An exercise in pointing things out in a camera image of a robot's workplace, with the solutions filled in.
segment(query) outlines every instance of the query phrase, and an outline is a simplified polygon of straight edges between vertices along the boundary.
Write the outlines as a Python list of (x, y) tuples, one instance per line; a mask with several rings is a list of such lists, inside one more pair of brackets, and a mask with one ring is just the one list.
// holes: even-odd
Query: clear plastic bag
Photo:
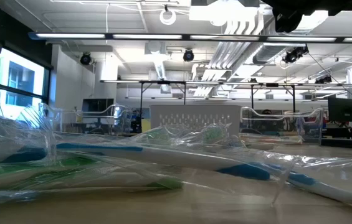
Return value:
[[(69, 190), (187, 187), (196, 191), (205, 188), (222, 194), (256, 196), (270, 204), (295, 163), (290, 156), (244, 148), (235, 136), (229, 137), (224, 132), (225, 126), (212, 125), (200, 130), (165, 126), (159, 131), (172, 130), (165, 138), (158, 133), (153, 137), (157, 129), (133, 138), (118, 139), (54, 133), (48, 131), (50, 126), (43, 114), (37, 117), (30, 114), (34, 113), (22, 117), (27, 125), (21, 131), (50, 133), (54, 138), (51, 144), (56, 149), (56, 160), (51, 164), (45, 162), (47, 158), (35, 160), (33, 152), (37, 151), (30, 151), (23, 161), (0, 160), (0, 203), (34, 200), (42, 194)], [(19, 147), (31, 140), (17, 138)], [(5, 154), (9, 153), (17, 154), (17, 150)], [(265, 164), (281, 169), (268, 169)]]
[(321, 144), (323, 108), (305, 113), (258, 114), (241, 108), (241, 139), (247, 145)]
[(55, 139), (50, 124), (35, 108), (26, 108), (16, 121), (0, 117), (0, 163), (55, 161)]

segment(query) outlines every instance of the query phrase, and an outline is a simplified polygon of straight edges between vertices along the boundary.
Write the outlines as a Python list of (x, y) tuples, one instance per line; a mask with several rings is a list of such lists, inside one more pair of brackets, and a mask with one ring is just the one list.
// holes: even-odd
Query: table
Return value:
[[(318, 146), (277, 146), (295, 155), (352, 158), (351, 149)], [(214, 185), (231, 187), (218, 176), (196, 174)], [(243, 186), (244, 190), (257, 185)], [(84, 192), (43, 197), (35, 202), (0, 205), (0, 223), (278, 223), (352, 224), (352, 207), (286, 185), (273, 206), (255, 195), (225, 195), (185, 186), (151, 192)]]

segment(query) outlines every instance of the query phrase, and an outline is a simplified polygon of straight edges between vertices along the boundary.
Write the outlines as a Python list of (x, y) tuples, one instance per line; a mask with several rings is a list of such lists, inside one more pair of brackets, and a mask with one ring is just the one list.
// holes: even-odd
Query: ceiling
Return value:
[[(179, 1), (177, 9), (188, 10), (190, 1)], [(216, 27), (208, 21), (190, 21), (187, 15), (177, 13), (176, 22), (167, 26), (159, 20), (162, 6), (142, 5), (142, 15), (137, 6), (85, 5), (79, 3), (51, 2), (50, 0), (6, 0), (0, 2), (0, 8), (15, 17), (31, 29), (38, 32), (106, 32), (106, 10), (108, 10), (108, 32), (132, 32), (132, 33), (185, 33), (185, 34), (221, 34), (225, 26)], [(313, 35), (352, 35), (352, 12), (341, 12), (335, 17), (329, 17), (324, 23), (310, 32)], [(144, 54), (145, 41), (69, 41), (69, 45), (111, 45), (121, 59), (124, 67), (120, 69), (120, 75), (128, 73), (144, 74), (154, 70), (151, 62), (139, 61)], [(165, 61), (167, 70), (191, 71), (193, 63), (183, 62), (183, 52), (191, 48), (195, 54), (195, 60), (210, 60), (216, 51), (217, 42), (180, 42), (167, 41), (168, 52), (171, 52), (171, 60)], [(309, 75), (322, 71), (323, 68), (338, 67), (333, 70), (334, 77), (344, 79), (347, 66), (351, 63), (340, 61), (352, 60), (352, 45), (349, 44), (309, 44), (309, 51), (314, 59), (306, 55), (296, 64), (287, 68), (275, 59), (275, 63), (261, 69), (262, 75), (257, 77), (261, 82), (275, 82), (293, 80), (297, 82)]]

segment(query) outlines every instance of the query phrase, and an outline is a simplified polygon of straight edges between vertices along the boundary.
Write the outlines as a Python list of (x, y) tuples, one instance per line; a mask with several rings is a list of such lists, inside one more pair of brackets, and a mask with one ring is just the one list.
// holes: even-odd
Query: ductwork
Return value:
[[(300, 28), (297, 29), (296, 33), (291, 32), (290, 35), (299, 34), (307, 35), (315, 27), (310, 28)], [(275, 31), (275, 21), (273, 20), (266, 28), (260, 33), (261, 35), (279, 35)], [(287, 47), (301, 47), (301, 44), (264, 44), (264, 43), (245, 43), (246, 49), (243, 51), (243, 55), (234, 64), (231, 62), (231, 70), (233, 71), (230, 77), (227, 77), (228, 82), (239, 82), (241, 78), (247, 78), (258, 72), (266, 63), (271, 62), (275, 57), (282, 55), (286, 51)], [(212, 94), (218, 95), (218, 91), (233, 90), (236, 87), (234, 85), (232, 88), (229, 86), (219, 86)]]
[[(162, 60), (155, 60), (154, 62), (155, 65), (155, 70), (156, 73), (158, 74), (158, 79), (159, 80), (165, 80), (166, 76), (165, 76), (165, 69), (164, 69), (164, 65), (163, 65), (163, 61)], [(169, 85), (161, 85), (161, 93), (165, 93), (165, 94), (170, 94), (171, 93), (171, 87)]]

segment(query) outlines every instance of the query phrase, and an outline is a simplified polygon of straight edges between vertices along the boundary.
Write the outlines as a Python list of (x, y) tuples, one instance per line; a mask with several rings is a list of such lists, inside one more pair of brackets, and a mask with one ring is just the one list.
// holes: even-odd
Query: plastic wrap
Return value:
[(0, 117), (0, 163), (41, 159), (54, 162), (55, 152), (50, 125), (35, 108), (26, 108), (17, 121)]
[(129, 132), (131, 124), (131, 109), (122, 105), (110, 105), (99, 112), (67, 111), (43, 103), (39, 107), (52, 130), (61, 133), (121, 136)]
[[(32, 125), (46, 123), (45, 116), (22, 119), (28, 124), (28, 132), (45, 133), (49, 129)], [(52, 192), (181, 188), (199, 191), (203, 187), (273, 202), (295, 163), (293, 157), (246, 149), (236, 136), (227, 135), (226, 128), (215, 124), (199, 130), (163, 126), (120, 139), (48, 131), (55, 138), (55, 144), (51, 142), (56, 149), (53, 164), (47, 165), (47, 158), (34, 159), (38, 151), (30, 151), (22, 161), (0, 160), (0, 203), (34, 200)], [(28, 143), (20, 137), (17, 141)], [(281, 169), (269, 169), (264, 164)]]
[[(352, 204), (352, 159), (250, 149), (221, 124), (162, 126), (132, 138), (54, 133), (45, 116), (28, 109), (13, 123), (0, 118), (0, 203), (69, 191), (188, 189), (199, 194), (205, 188), (270, 204), (289, 182)], [(22, 160), (3, 160), (19, 154), (14, 142), (29, 150)], [(51, 152), (42, 157), (41, 151)]]
[(305, 113), (258, 114), (252, 108), (240, 113), (241, 140), (248, 146), (276, 144), (321, 144), (323, 108)]

